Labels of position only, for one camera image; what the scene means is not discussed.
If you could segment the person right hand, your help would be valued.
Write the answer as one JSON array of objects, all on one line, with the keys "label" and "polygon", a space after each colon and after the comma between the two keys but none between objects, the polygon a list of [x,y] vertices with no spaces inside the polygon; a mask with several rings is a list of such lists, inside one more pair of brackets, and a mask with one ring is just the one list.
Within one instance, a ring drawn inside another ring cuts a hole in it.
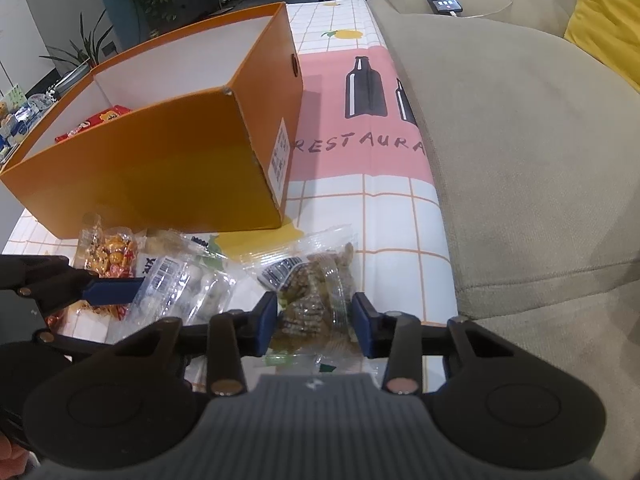
[{"label": "person right hand", "polygon": [[24,474],[30,461],[30,453],[0,434],[0,480],[8,480]]}]

